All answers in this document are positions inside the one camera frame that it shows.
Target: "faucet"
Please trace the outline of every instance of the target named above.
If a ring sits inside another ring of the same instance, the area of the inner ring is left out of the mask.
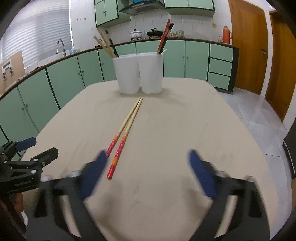
[[[61,40],[61,39],[59,39],[58,41],[57,41],[57,54],[59,53],[59,42],[62,42],[62,45],[63,45],[63,51],[64,51],[64,57],[66,57],[66,52],[65,52],[65,46],[64,46],[64,42],[63,42],[63,40]]]

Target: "range hood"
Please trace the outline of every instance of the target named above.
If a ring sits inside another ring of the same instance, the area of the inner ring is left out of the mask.
[[[163,5],[163,0],[138,0],[137,3],[125,7],[121,10],[121,12],[128,13],[130,15],[136,15],[139,12],[164,8],[165,6]]]

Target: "table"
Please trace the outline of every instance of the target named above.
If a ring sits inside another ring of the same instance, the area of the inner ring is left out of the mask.
[[[164,78],[158,95],[123,95],[116,81],[90,85],[51,119],[23,159],[56,147],[59,157],[43,175],[59,178],[80,169],[108,148],[140,96],[144,99],[113,179],[106,175],[119,141],[85,202],[107,240],[190,239],[212,204],[188,165],[190,149],[234,178],[253,176],[272,229],[279,202],[265,158],[232,108],[202,80]],[[34,192],[24,193],[25,205]],[[230,222],[234,201],[230,198],[218,234]],[[67,203],[64,213],[77,234]]]

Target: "window blind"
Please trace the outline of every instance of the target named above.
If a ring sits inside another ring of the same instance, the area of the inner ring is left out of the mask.
[[[13,19],[3,35],[2,59],[22,51],[24,66],[56,54],[57,41],[72,48],[69,0],[32,0]]]

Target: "chopsticks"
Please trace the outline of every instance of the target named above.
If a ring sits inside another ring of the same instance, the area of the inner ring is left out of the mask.
[[[123,129],[125,128],[125,126],[126,126],[128,120],[130,119],[131,115],[133,114],[135,108],[137,107],[137,105],[138,105],[140,99],[141,99],[141,98],[139,98],[139,99],[136,101],[135,105],[133,106],[133,108],[132,108],[131,111],[129,112],[128,116],[126,117],[126,119],[125,119],[124,122],[122,123],[121,127],[119,128],[119,131],[117,132],[117,134],[116,134],[115,137],[113,138],[113,141],[111,142],[111,144],[110,144],[110,146],[108,147],[107,152],[106,152],[106,156],[107,156],[107,158],[110,156],[110,153],[112,152],[112,150],[113,150],[113,148],[114,148],[114,146],[115,146],[117,140],[119,139],[119,137],[120,137],[120,135],[121,135]]]
[[[121,142],[120,142],[120,144],[119,144],[119,147],[118,147],[118,149],[117,149],[117,152],[116,152],[116,154],[115,154],[115,157],[114,157],[114,159],[113,159],[113,162],[112,162],[112,164],[111,164],[111,167],[110,167],[109,172],[108,172],[108,175],[107,175],[107,178],[108,178],[109,180],[112,179],[112,176],[113,176],[113,173],[114,173],[114,171],[115,171],[116,165],[117,165],[117,163],[118,163],[118,160],[119,160],[120,154],[121,154],[121,152],[122,152],[122,149],[123,149],[124,144],[125,144],[125,142],[126,142],[126,139],[127,139],[127,137],[128,137],[128,133],[129,133],[129,131],[130,131],[130,129],[131,129],[131,125],[133,124],[133,121],[134,121],[134,119],[135,119],[135,117],[136,117],[136,114],[137,114],[137,112],[138,112],[138,110],[139,110],[139,108],[140,108],[140,105],[141,105],[142,101],[143,101],[143,97],[140,98],[140,101],[138,102],[138,104],[137,104],[137,106],[136,106],[136,108],[135,108],[135,110],[134,110],[134,112],[133,112],[133,114],[132,114],[132,116],[131,116],[131,119],[130,119],[130,121],[128,122],[128,125],[127,125],[127,127],[126,127],[126,131],[124,132],[124,135],[123,135],[123,137],[122,137],[122,139],[121,139]]]
[[[174,24],[171,23],[171,24],[170,24],[170,27],[169,27],[169,29],[168,29],[168,33],[167,33],[167,35],[166,35],[166,37],[165,37],[165,40],[163,41],[163,44],[162,44],[162,46],[161,46],[161,48],[160,48],[159,54],[161,54],[161,53],[163,52],[163,48],[165,47],[165,44],[166,44],[166,42],[167,42],[167,40],[168,40],[168,38],[169,38],[169,36],[170,36],[170,32],[172,31],[173,26],[174,26]]]
[[[111,44],[113,50],[114,50],[114,54],[115,54],[117,57],[119,57],[119,55],[118,55],[118,53],[117,53],[117,51],[116,51],[116,48],[115,48],[115,46],[114,46],[114,44],[113,44],[113,41],[112,41],[112,39],[111,39],[111,36],[110,36],[110,34],[109,34],[109,32],[108,32],[108,30],[106,29],[105,32],[106,32],[106,34],[107,34],[107,37],[109,38],[109,41],[110,41],[110,44]]]
[[[165,30],[163,31],[163,35],[161,36],[161,40],[160,40],[160,44],[158,46],[157,54],[160,54],[161,46],[163,45],[165,37],[167,36],[169,27],[170,27],[170,19],[168,19],[167,25],[165,26]]]
[[[106,43],[106,46],[102,43],[101,40],[99,40],[99,38],[97,36],[94,36],[94,39],[98,42],[99,45],[101,45],[104,50],[110,55],[111,58],[117,58],[118,56],[115,56],[115,54],[112,52],[110,45],[108,44],[107,39],[105,38],[105,34],[103,33],[103,31],[98,28],[98,31],[101,35],[101,37],[103,38],[104,42]]]

